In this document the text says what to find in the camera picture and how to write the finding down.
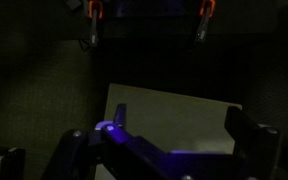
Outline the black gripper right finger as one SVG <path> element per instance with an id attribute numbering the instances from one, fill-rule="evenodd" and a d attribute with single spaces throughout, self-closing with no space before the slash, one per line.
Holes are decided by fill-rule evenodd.
<path id="1" fill-rule="evenodd" d="M 279 158 L 281 133 L 278 129 L 256 123 L 235 106 L 228 107 L 224 127 L 235 141 L 235 147 L 247 158 L 268 162 Z"/>

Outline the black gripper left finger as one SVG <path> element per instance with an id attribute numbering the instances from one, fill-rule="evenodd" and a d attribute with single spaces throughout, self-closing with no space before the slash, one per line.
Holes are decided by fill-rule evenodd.
<path id="1" fill-rule="evenodd" d="M 126 126 L 126 104 L 118 104 L 116 107 L 113 123 L 121 128 Z"/>

